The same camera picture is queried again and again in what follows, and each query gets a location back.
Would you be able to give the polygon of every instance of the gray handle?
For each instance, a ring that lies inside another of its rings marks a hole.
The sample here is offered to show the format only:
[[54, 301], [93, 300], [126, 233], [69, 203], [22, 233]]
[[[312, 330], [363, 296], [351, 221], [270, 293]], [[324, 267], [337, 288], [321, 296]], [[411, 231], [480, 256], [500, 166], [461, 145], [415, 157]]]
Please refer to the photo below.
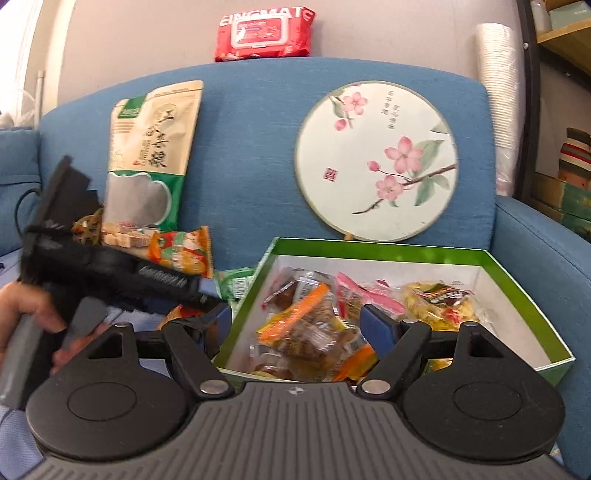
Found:
[[0, 372], [0, 404], [13, 410], [22, 407], [22, 396], [29, 377], [43, 328], [33, 315], [24, 314], [18, 322]]

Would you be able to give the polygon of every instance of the sofa armrest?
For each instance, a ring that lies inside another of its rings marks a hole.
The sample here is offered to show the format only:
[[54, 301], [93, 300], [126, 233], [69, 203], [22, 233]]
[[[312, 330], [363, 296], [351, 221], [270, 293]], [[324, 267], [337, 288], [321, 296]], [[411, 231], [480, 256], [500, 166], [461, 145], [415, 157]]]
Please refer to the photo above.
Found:
[[492, 255], [546, 314], [576, 361], [558, 389], [567, 416], [558, 439], [564, 463], [591, 474], [591, 245], [515, 199], [497, 197]]

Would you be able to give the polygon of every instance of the green leaf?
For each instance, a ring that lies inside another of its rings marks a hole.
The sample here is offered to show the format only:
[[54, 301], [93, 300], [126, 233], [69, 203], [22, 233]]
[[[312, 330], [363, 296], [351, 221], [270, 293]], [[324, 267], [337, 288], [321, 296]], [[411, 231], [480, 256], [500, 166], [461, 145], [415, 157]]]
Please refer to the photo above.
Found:
[[443, 175], [434, 175], [433, 177], [431, 177], [432, 181], [434, 181], [435, 183], [437, 183], [437, 185], [439, 185], [440, 187], [449, 190], [450, 186], [449, 186], [449, 180], [447, 178], [445, 178]]
[[418, 186], [417, 200], [414, 202], [414, 206], [418, 207], [425, 203], [435, 193], [435, 186], [433, 179], [427, 177]]
[[441, 121], [431, 129], [431, 132], [435, 132], [436, 134], [448, 134], [449, 130], [447, 129], [447, 125]]
[[414, 148], [419, 148], [423, 151], [423, 156], [421, 156], [421, 169], [415, 173], [415, 175], [420, 175], [424, 173], [431, 165], [433, 165], [433, 161], [437, 154], [439, 153], [439, 147], [443, 143], [443, 140], [425, 140], [423, 142], [419, 142], [414, 146]]
[[339, 118], [345, 118], [345, 113], [343, 112], [343, 104], [340, 103], [336, 98], [330, 97], [330, 101], [333, 102], [333, 112]]

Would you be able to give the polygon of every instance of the window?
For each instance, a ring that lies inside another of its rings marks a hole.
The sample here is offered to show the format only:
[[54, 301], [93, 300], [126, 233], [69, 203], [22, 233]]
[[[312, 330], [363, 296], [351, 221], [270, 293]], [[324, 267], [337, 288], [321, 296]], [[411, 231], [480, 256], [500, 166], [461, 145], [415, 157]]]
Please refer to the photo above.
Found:
[[[5, 1], [0, 0], [0, 7]], [[23, 87], [42, 3], [43, 0], [8, 0], [0, 8], [0, 111], [10, 112], [17, 122], [33, 108], [30, 101], [24, 102], [27, 96]]]

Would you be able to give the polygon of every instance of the blue pillow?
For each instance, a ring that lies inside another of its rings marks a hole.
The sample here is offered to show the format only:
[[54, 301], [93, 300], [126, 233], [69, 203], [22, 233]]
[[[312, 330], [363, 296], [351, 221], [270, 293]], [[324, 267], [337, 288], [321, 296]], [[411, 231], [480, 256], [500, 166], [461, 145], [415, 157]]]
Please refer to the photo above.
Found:
[[[39, 133], [29, 129], [0, 130], [0, 255], [21, 246], [14, 225], [14, 209], [19, 197], [29, 189], [41, 188], [38, 151]], [[18, 209], [18, 224], [24, 229], [36, 204], [28, 195]]]

